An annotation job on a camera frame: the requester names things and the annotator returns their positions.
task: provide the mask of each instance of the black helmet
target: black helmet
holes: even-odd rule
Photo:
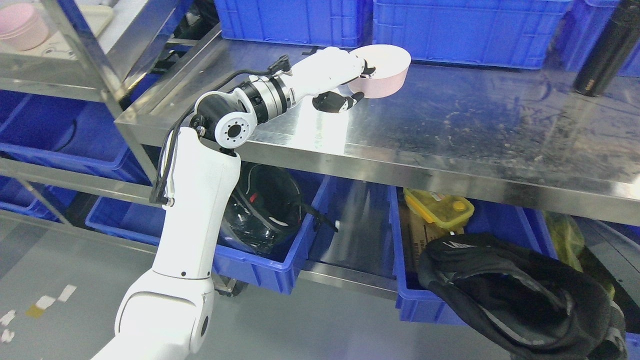
[[[227,245],[252,254],[270,254],[298,232],[302,192],[283,168],[243,162],[220,225]]]

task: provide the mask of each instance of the black thermos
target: black thermos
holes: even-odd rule
[[[575,91],[599,96],[640,38],[640,0],[621,0],[575,78]]]

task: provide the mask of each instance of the black bag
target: black bag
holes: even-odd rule
[[[420,255],[420,284],[469,326],[526,359],[625,360],[620,308],[592,278],[494,238],[446,236]]]

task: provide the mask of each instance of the stainless steel shelf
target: stainless steel shelf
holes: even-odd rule
[[[0,175],[150,205],[151,186],[0,158]]]
[[[241,68],[293,62],[309,47],[211,33],[117,120],[160,146],[200,94]],[[309,99],[261,125],[244,160],[640,224],[640,83],[572,92],[573,73],[411,65],[404,87],[342,114]]]
[[[190,3],[121,0],[96,39],[73,0],[43,0],[75,58],[0,52],[0,89],[105,102],[117,116],[118,101],[153,66]]]

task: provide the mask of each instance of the yellow container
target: yellow container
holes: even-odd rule
[[[474,214],[473,204],[462,196],[405,188],[404,199],[409,208],[427,223],[447,231],[462,228]]]

